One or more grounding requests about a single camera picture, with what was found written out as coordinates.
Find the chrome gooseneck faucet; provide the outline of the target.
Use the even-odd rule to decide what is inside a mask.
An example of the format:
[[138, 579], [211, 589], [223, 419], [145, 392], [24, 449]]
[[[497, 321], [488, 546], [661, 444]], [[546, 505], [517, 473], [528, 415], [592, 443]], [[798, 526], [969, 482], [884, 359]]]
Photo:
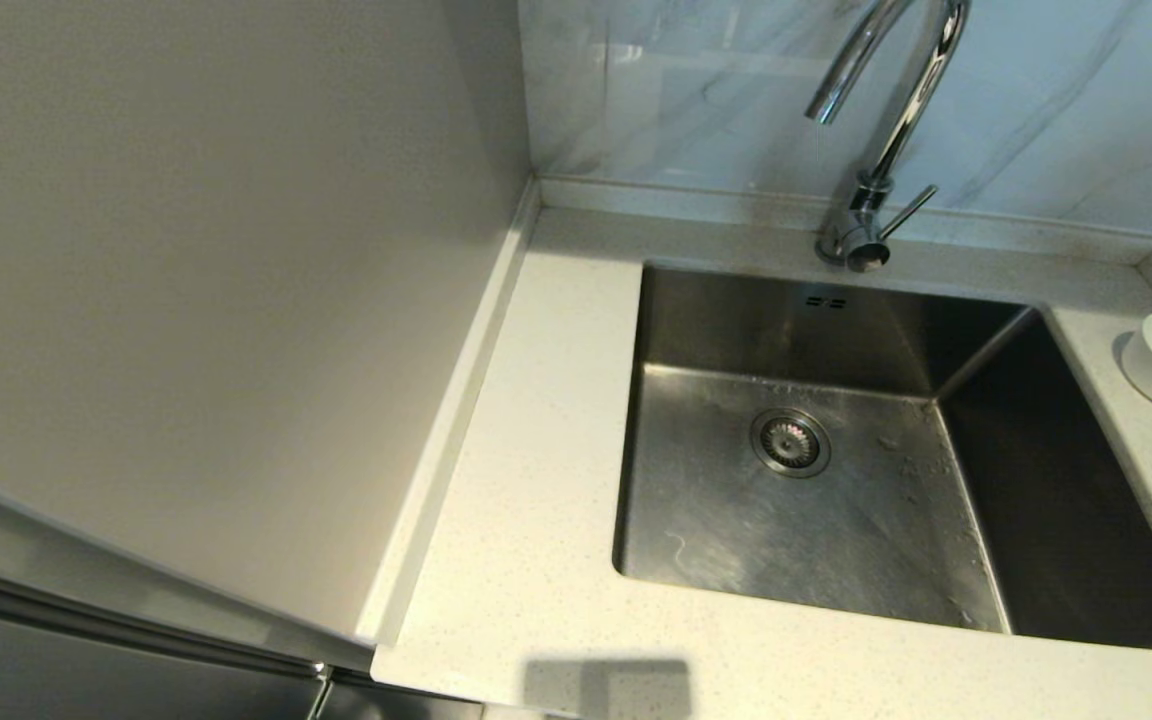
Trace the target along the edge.
[[[914, 3], [915, 0], [870, 1], [814, 91], [805, 109], [806, 118], [820, 126], [835, 120], [884, 38]], [[851, 199], [846, 209], [832, 211], [823, 236], [814, 242], [820, 260], [849, 272], [881, 270], [890, 260], [892, 234], [938, 191], [935, 184], [929, 184], [890, 222], [879, 223], [893, 188], [893, 170], [940, 88], [972, 15], [973, 0], [931, 0], [931, 3], [935, 12], [929, 26], [922, 68], [890, 120], [890, 128], [884, 132], [874, 159], [856, 173]]]

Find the stainless steel sink basin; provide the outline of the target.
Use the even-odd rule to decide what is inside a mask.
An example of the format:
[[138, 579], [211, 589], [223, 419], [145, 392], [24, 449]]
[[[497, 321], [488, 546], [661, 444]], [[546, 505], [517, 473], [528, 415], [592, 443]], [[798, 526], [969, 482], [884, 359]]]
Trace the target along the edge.
[[[773, 473], [755, 416], [828, 430]], [[1152, 650], [1152, 520], [1037, 306], [646, 266], [623, 577]]]

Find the round metal drain strainer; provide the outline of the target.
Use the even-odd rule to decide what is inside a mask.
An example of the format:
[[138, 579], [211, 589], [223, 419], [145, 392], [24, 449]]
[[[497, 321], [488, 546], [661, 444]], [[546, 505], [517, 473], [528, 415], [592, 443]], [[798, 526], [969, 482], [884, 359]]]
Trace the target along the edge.
[[795, 407], [772, 407], [756, 415], [749, 441], [756, 458], [781, 477], [818, 477], [832, 458], [828, 430]]

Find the tall white side panel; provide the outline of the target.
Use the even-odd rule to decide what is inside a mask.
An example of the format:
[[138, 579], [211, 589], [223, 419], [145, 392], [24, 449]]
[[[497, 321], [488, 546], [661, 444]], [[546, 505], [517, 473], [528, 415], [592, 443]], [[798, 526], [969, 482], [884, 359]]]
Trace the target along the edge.
[[535, 209], [518, 0], [0, 0], [0, 497], [396, 638]]

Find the stainless steel refrigerator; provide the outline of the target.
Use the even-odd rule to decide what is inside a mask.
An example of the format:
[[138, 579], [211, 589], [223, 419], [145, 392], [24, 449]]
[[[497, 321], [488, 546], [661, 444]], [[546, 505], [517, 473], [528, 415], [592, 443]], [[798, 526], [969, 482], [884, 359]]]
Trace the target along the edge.
[[0, 720], [483, 720], [371, 657], [0, 502]]

